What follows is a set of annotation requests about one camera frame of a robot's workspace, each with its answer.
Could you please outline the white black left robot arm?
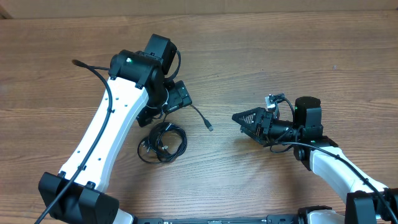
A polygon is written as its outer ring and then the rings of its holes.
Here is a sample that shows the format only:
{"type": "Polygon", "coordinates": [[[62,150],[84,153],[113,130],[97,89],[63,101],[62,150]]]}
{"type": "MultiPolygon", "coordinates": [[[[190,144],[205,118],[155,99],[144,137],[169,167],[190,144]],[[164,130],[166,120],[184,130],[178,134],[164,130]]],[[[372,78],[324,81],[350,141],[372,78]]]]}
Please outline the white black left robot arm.
{"type": "Polygon", "coordinates": [[[168,38],[153,34],[145,49],[114,55],[105,93],[85,135],[58,174],[44,173],[39,192],[44,215],[65,223],[136,223],[106,191],[112,169],[134,122],[146,126],[160,114],[192,103],[170,67],[180,52],[168,38]]]}

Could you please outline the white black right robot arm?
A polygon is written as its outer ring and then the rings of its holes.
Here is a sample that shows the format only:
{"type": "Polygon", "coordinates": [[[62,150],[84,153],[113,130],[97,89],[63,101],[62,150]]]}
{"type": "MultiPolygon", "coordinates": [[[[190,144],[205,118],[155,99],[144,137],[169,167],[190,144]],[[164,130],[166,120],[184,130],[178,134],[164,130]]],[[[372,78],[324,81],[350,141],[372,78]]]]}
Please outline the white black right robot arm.
{"type": "Polygon", "coordinates": [[[290,103],[292,120],[281,120],[283,93],[265,98],[266,107],[236,113],[233,121],[242,133],[264,147],[285,146],[296,160],[321,177],[342,199],[345,212],[316,205],[300,208],[295,215],[269,215],[266,223],[397,223],[397,189],[389,188],[354,165],[336,142],[323,134],[321,101],[302,96],[290,103]]]}

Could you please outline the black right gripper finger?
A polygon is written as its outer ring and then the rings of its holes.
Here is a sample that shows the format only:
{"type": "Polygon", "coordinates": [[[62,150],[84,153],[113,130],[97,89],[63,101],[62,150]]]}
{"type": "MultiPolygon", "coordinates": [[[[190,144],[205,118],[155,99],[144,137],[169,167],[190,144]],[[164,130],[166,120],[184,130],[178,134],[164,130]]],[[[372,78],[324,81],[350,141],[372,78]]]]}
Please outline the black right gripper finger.
{"type": "Polygon", "coordinates": [[[232,115],[232,120],[238,124],[256,124],[259,118],[266,112],[265,108],[257,107],[240,113],[232,115]]]}
{"type": "Polygon", "coordinates": [[[260,124],[245,124],[241,126],[241,132],[248,135],[251,139],[255,140],[261,145],[264,145],[263,135],[264,128],[260,124]]]}

